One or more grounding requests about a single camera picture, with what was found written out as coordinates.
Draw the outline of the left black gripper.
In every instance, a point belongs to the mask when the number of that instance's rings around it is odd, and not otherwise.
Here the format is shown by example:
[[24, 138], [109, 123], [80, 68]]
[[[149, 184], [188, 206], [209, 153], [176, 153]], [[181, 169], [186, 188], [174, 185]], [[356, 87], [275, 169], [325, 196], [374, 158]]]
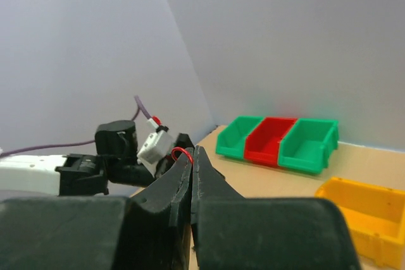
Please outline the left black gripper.
[[[181, 147], [183, 149], [186, 148], [193, 148], [193, 143], [189, 137], [188, 134], [186, 133], [179, 133], [177, 135], [174, 143], [174, 147]], [[140, 187], [147, 187], [149, 186], [152, 182], [154, 182], [157, 178], [165, 174], [174, 164], [175, 160], [171, 156], [171, 151], [170, 153], [160, 162], [158, 163], [156, 167], [156, 174], [155, 177], [153, 177], [150, 172], [146, 169], [146, 167], [142, 164], [139, 164], [139, 186]]]

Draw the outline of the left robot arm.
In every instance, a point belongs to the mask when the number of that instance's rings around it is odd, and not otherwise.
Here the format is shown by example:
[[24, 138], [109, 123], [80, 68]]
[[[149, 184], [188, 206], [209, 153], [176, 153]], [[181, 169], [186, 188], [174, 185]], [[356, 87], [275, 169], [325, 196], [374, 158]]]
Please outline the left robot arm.
[[94, 155], [1, 154], [1, 190], [75, 196], [107, 195], [108, 183], [147, 187], [173, 166], [178, 151], [194, 146], [155, 117], [147, 122], [153, 130], [142, 145], [135, 122], [119, 120], [98, 126]]

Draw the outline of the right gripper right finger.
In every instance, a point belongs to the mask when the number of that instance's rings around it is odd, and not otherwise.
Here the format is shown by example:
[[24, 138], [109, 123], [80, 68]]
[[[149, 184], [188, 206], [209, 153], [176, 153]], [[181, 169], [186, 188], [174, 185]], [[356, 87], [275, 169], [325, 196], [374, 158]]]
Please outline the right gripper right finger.
[[212, 165], [204, 147], [196, 146], [192, 165], [192, 236], [199, 269], [242, 269], [246, 233], [242, 207], [246, 199]]

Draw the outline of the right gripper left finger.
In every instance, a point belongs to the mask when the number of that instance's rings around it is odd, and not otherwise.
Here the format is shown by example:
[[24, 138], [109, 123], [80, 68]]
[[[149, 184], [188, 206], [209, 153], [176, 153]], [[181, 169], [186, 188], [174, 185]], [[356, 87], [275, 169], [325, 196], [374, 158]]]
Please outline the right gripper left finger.
[[131, 198], [130, 269], [188, 269], [193, 148], [177, 152], [173, 166]]

